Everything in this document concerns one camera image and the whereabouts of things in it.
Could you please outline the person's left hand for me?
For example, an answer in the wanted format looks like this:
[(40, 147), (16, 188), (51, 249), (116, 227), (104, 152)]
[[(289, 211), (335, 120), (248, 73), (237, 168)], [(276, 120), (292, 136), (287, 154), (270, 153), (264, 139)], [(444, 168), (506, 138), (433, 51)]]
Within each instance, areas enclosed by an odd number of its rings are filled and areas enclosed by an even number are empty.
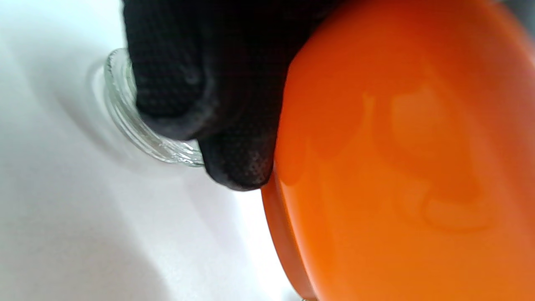
[(273, 170), (291, 61), (338, 0), (124, 0), (136, 109), (235, 191)]

